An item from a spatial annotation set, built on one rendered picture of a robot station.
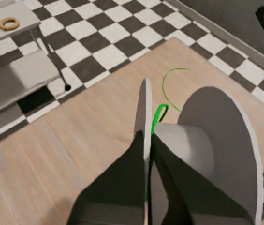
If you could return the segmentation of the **thin green cable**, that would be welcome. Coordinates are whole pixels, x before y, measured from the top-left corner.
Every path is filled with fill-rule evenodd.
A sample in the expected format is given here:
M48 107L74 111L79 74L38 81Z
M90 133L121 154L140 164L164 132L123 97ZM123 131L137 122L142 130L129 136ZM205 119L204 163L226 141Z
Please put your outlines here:
M170 102L170 101L169 101L169 102ZM170 103L171 103L171 102L170 102ZM172 104L172 103L171 103L171 104ZM172 105L173 105L173 104L172 104ZM173 105L173 106L174 106L174 105ZM154 129L155 129L156 123L157 123L157 121L158 121L159 115L160 115L160 113L161 113L162 107L166 107L166 109L165 109L165 111L164 111L162 117L160 118L159 122L161 122L162 119L164 118L164 116L166 115L166 113L167 113L167 111L168 111L168 108L169 108L169 105L163 103L163 104L160 104L160 105L158 106L157 111L156 111L155 116L154 116L154 120L153 120L153 122L152 122L151 137L152 137L152 134L154 133ZM175 106L174 106L174 107L175 107ZM175 107L175 108L176 108L176 107ZM176 109L179 110L178 108L176 108Z

